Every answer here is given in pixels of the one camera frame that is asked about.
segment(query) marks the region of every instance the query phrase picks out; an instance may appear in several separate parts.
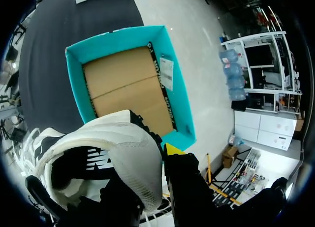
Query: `drawer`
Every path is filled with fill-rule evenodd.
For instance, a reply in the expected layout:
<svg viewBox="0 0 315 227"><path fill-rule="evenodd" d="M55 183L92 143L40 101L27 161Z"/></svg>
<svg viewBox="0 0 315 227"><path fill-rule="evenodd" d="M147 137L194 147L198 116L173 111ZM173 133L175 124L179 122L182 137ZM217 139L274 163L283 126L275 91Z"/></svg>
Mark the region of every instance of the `drawer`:
<svg viewBox="0 0 315 227"><path fill-rule="evenodd" d="M241 125L235 125L235 136L252 142L257 142L258 130Z"/></svg>
<svg viewBox="0 0 315 227"><path fill-rule="evenodd" d="M283 134L292 137L296 120L277 116L261 115L259 130Z"/></svg>
<svg viewBox="0 0 315 227"><path fill-rule="evenodd" d="M259 131L257 143L287 151L292 137L276 133Z"/></svg>
<svg viewBox="0 0 315 227"><path fill-rule="evenodd" d="M259 129L260 114L234 111L234 124Z"/></svg>

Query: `white sneaker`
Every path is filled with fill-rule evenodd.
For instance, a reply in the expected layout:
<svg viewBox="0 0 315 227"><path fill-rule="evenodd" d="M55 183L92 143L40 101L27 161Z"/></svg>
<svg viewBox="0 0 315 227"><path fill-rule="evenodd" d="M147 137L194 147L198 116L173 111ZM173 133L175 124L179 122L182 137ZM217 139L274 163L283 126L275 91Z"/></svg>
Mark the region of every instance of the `white sneaker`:
<svg viewBox="0 0 315 227"><path fill-rule="evenodd" d="M129 110L88 122L63 134L48 128L32 131L20 152L20 166L27 176L38 177L50 197L66 208L80 196L100 201L99 190L113 172L144 204L156 210L162 199L161 138Z"/></svg>

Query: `black mat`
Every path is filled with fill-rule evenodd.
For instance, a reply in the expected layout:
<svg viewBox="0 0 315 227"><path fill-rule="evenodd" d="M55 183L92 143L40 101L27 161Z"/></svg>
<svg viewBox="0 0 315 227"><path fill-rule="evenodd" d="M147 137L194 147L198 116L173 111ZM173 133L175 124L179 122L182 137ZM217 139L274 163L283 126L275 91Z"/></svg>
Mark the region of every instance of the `black mat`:
<svg viewBox="0 0 315 227"><path fill-rule="evenodd" d="M20 91L30 130L68 133L83 125L64 50L88 37L143 26L134 0L44 0L28 26L20 58Z"/></svg>

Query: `white floor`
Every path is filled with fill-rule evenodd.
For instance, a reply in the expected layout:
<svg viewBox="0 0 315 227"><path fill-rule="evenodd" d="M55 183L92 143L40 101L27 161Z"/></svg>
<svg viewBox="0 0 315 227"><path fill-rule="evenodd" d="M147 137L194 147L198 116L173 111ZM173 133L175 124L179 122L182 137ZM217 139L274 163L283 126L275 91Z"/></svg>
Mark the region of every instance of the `white floor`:
<svg viewBox="0 0 315 227"><path fill-rule="evenodd" d="M218 10L204 0L135 0L145 25L166 25L186 82L197 142L192 152L205 167L227 145L234 126L219 60Z"/></svg>

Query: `cardboard box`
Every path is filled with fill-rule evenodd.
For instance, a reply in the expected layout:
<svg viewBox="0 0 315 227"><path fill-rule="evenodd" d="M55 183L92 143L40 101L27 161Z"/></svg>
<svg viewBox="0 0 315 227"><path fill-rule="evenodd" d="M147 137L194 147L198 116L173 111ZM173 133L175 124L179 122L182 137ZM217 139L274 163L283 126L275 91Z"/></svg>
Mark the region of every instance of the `cardboard box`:
<svg viewBox="0 0 315 227"><path fill-rule="evenodd" d="M296 121L296 126L295 126L295 131L301 131L302 127L304 124L304 116L302 116L301 114L298 115L297 117L297 121Z"/></svg>
<svg viewBox="0 0 315 227"><path fill-rule="evenodd" d="M130 109L162 137L162 146L184 151L195 142L184 80L164 26L103 33L67 47L65 55L84 123Z"/></svg>
<svg viewBox="0 0 315 227"><path fill-rule="evenodd" d="M84 65L97 116L130 109L160 136L173 131L150 51L147 47L122 51Z"/></svg>
<svg viewBox="0 0 315 227"><path fill-rule="evenodd" d="M223 167L231 168L237 154L238 154L237 147L228 146L228 148L223 152Z"/></svg>

